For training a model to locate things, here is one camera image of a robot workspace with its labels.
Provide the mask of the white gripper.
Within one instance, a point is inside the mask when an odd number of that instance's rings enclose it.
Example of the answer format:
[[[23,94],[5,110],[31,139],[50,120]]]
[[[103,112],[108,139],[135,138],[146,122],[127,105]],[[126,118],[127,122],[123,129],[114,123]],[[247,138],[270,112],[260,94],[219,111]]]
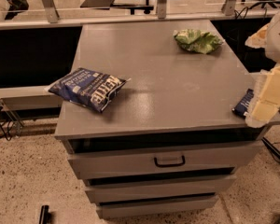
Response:
[[[280,108],[280,9],[269,24],[252,34],[245,45],[260,49],[278,64],[270,71],[261,70],[256,78],[254,96],[248,106],[245,123],[252,128],[267,124]]]

